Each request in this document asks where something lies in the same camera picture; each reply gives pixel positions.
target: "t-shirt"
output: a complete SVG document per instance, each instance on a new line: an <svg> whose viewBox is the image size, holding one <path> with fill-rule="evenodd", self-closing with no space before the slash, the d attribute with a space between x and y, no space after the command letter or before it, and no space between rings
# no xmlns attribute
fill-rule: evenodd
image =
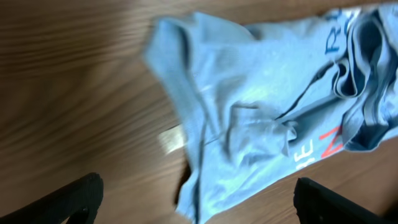
<svg viewBox="0 0 398 224"><path fill-rule="evenodd" d="M398 134L398 7L241 26L156 23L144 59L174 103L192 170L177 212L205 223L343 149Z"/></svg>

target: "wooden table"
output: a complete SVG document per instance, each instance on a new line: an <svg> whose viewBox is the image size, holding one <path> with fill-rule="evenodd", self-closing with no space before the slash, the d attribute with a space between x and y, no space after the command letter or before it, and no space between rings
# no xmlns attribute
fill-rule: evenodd
<svg viewBox="0 0 398 224"><path fill-rule="evenodd" d="M3 0L0 2L0 216L98 172L96 223L189 223L174 213L186 162L159 133L178 124L140 54L155 17L203 11L248 24L359 0ZM297 177L382 214L398 198L398 139L343 152L278 181L209 223L298 223Z"/></svg>

